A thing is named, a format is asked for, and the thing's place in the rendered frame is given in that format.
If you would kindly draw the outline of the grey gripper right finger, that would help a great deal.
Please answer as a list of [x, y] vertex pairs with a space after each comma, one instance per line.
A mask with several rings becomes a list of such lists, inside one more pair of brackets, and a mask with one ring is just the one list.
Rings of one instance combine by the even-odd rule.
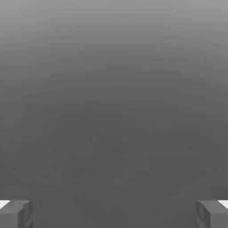
[[198, 200], [196, 228], [228, 228], [228, 200]]

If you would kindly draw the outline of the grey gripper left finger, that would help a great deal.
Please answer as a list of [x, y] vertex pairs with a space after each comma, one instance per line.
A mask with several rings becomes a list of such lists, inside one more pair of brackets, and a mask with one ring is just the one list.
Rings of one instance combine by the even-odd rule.
[[0, 228], [33, 228], [33, 202], [0, 200]]

